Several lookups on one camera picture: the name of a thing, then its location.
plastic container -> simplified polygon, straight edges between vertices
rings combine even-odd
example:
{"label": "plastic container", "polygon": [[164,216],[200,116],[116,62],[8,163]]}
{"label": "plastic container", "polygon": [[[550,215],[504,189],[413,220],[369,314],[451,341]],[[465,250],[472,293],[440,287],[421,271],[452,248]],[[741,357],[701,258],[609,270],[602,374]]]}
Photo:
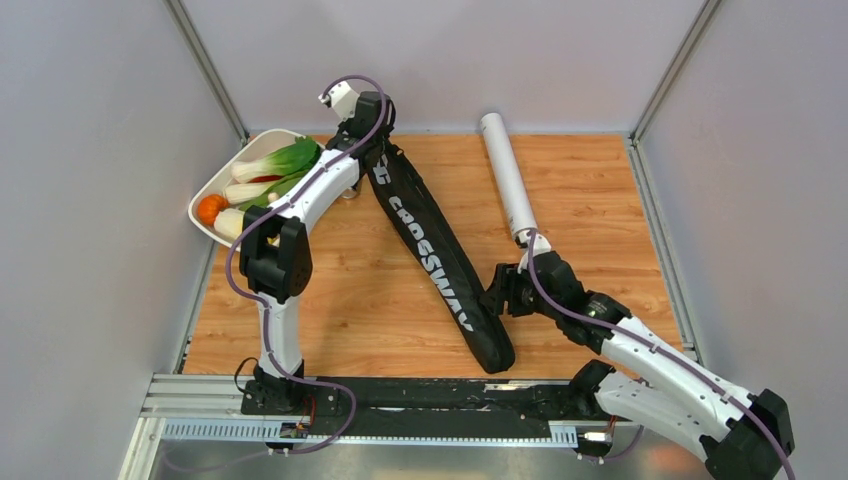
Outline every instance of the plastic container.
{"label": "plastic container", "polygon": [[213,193],[221,195],[221,192],[224,191],[224,187],[236,183],[233,180],[232,175],[230,175],[230,165],[232,165],[233,162],[249,162],[252,160],[258,160],[277,149],[293,144],[295,138],[302,136],[303,135],[299,133],[295,133],[290,130],[283,130],[282,128],[268,130],[259,134],[244,148],[242,148],[236,156],[230,159],[230,161],[227,162],[227,164],[224,165],[224,167],[219,170],[214,177],[212,177],[212,180],[209,180],[209,182],[207,182],[206,185],[197,192],[197,195],[191,199],[191,203],[188,205],[188,216],[191,218],[191,221],[197,225],[197,228],[199,228],[203,233],[209,235],[212,240],[215,240],[221,245],[225,245],[227,248],[231,247],[233,244],[232,240],[235,239],[222,237],[215,231],[214,228],[206,226],[200,222],[195,214],[197,211],[197,204],[207,195],[212,195]]}

orange tomato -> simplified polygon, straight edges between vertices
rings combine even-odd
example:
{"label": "orange tomato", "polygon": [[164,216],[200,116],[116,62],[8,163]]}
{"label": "orange tomato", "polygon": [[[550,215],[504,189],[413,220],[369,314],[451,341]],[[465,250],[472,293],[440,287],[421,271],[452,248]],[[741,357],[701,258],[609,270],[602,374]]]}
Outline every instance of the orange tomato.
{"label": "orange tomato", "polygon": [[227,199],[218,194],[212,194],[197,204],[197,218],[201,223],[208,226],[215,225],[218,212],[229,207]]}

white cylinder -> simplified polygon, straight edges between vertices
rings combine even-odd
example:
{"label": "white cylinder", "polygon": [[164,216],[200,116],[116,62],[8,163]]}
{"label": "white cylinder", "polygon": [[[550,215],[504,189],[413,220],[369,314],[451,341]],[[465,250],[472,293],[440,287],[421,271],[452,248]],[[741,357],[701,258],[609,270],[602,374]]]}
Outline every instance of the white cylinder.
{"label": "white cylinder", "polygon": [[518,232],[527,228],[536,228],[536,217],[530,207],[527,191],[524,190],[524,180],[515,162],[515,154],[512,152],[512,144],[509,143],[509,135],[506,133],[503,118],[500,114],[490,113],[480,119],[480,128],[483,130],[483,139],[489,151],[492,171],[495,172],[495,181],[509,221],[509,231],[513,240],[522,244],[527,234],[525,232],[522,235],[523,238],[519,239]]}

wooden surface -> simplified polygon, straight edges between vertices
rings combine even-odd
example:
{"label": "wooden surface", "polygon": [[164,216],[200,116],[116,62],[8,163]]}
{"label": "wooden surface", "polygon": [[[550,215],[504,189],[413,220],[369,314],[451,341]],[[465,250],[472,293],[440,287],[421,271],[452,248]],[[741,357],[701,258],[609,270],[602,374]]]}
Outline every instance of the wooden surface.
{"label": "wooden surface", "polygon": [[[495,264],[517,262],[521,252],[510,239],[482,137],[392,138],[424,178],[488,286]],[[583,285],[614,296],[680,348],[621,138],[512,141],[538,224]],[[300,313],[308,375],[485,375],[367,178],[359,197],[330,207],[310,244],[314,273]],[[243,358],[259,353],[256,306],[227,286],[225,253],[218,250],[185,373],[230,374]],[[550,319],[502,319],[516,362],[500,376],[570,378],[593,357],[568,342]]]}

long black carrying case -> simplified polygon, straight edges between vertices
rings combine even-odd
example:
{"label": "long black carrying case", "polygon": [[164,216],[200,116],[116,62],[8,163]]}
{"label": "long black carrying case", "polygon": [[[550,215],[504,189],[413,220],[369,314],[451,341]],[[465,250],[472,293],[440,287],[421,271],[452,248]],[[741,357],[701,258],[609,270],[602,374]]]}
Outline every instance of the long black carrying case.
{"label": "long black carrying case", "polygon": [[507,370],[515,362],[512,342],[500,318],[478,303],[483,285],[439,205],[400,148],[386,139],[381,150],[366,165],[377,201],[430,275],[483,370]]}

